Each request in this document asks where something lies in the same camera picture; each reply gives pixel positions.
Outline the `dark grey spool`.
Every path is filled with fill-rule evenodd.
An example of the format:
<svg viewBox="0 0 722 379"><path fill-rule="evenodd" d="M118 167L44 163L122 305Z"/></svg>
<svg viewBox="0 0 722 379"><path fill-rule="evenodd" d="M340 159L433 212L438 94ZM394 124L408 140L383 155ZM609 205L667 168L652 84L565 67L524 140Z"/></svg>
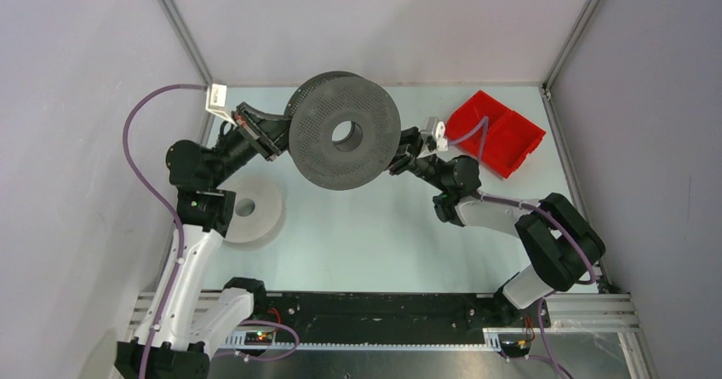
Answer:
<svg viewBox="0 0 722 379"><path fill-rule="evenodd" d="M380 85L351 72L325 72L290 97L289 154L311 183L344 191L373 181L397 150L401 122Z"/></svg>

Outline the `white translucent spool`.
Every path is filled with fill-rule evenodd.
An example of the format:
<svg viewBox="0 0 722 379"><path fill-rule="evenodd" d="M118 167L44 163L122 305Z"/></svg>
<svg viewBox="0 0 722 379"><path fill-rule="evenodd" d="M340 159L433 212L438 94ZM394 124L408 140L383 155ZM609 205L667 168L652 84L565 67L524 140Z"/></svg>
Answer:
<svg viewBox="0 0 722 379"><path fill-rule="evenodd" d="M282 231L286 204L279 186L259 175L246 175L221 185L235 192L232 219L225 242L238 250L258 250Z"/></svg>

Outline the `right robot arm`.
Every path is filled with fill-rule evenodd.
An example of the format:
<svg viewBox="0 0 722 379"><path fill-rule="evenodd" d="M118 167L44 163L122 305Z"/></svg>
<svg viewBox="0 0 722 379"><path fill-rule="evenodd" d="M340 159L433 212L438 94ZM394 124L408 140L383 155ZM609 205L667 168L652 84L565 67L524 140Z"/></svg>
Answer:
<svg viewBox="0 0 722 379"><path fill-rule="evenodd" d="M388 171L408 172L436 187L440 193L433 197L433 208L441 222L519 239L530 264L490 299L501 323L516 326L532 304L547 296L596 284L593 265L605 254L605 244L567 197L552 192L542 199L518 199L483 192L477 160L438 157L444 140L439 129L403 131Z"/></svg>

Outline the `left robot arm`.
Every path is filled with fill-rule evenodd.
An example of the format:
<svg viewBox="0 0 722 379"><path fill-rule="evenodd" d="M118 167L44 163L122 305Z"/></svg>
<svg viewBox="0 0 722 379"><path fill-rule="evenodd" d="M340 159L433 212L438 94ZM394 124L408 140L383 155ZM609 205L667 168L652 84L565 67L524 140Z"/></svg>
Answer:
<svg viewBox="0 0 722 379"><path fill-rule="evenodd" d="M205 378L221 344L245 321L260 324L269 314L264 284L234 278L216 303L194 316L203 279L230 227L235 192L221 184L252 158L274 160L288 146L290 119L238 106L229 130L208 148L177 141L166 153L177 203L161 202L176 226L146 316L128 342L119 342L115 368L123 378Z"/></svg>

